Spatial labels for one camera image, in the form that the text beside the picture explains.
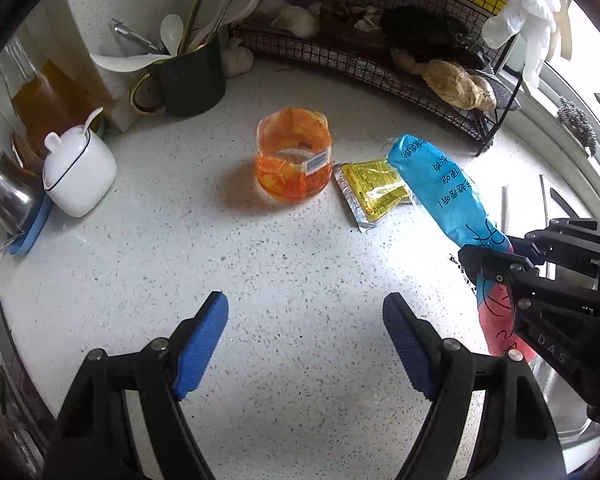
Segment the white ladle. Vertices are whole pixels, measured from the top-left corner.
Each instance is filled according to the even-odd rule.
[[[169,54],[178,55],[178,47],[184,33],[182,19],[177,14],[167,14],[160,24],[160,38]]]
[[[220,0],[216,16],[195,35],[187,51],[193,52],[196,50],[215,28],[238,22],[249,16],[256,9],[259,2],[260,0]]]
[[[90,54],[90,56],[96,65],[112,72],[135,72],[156,61],[173,57],[170,54],[142,54],[142,56],[131,57],[101,56],[100,54]]]

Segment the glass bottle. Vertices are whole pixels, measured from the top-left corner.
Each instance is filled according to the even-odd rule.
[[[329,183],[331,134],[327,118],[304,108],[284,108],[264,118],[256,133],[256,178],[282,202],[302,202]]]
[[[49,132],[62,135],[83,124],[95,108],[86,92],[39,51],[25,25],[0,53],[0,72],[11,105],[27,129],[27,143],[42,159],[48,153]]]

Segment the blue gripper pad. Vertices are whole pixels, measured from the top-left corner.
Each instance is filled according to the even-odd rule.
[[[429,400],[438,394],[436,380],[442,342],[429,322],[418,319],[406,301],[392,292],[382,304],[382,320],[413,387]]]
[[[207,301],[212,303],[203,305],[206,312],[178,358],[178,374],[173,382],[173,393],[178,400],[200,384],[229,318],[229,303],[224,294],[215,292]]]

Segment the blue plastic bag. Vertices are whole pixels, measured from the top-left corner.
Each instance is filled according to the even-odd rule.
[[[404,135],[387,161],[459,247],[470,244],[510,252],[509,240],[488,219],[475,184],[435,146]]]
[[[434,220],[459,247],[477,245],[513,253],[509,239],[489,220],[475,184],[458,165],[425,140],[402,136],[387,158]],[[491,355],[535,352],[513,332],[513,309],[507,287],[477,278],[478,319]]]

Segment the yellow sauce packet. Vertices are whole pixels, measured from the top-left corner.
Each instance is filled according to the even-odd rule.
[[[334,164],[333,176],[362,232],[398,204],[411,202],[411,189],[386,160]]]

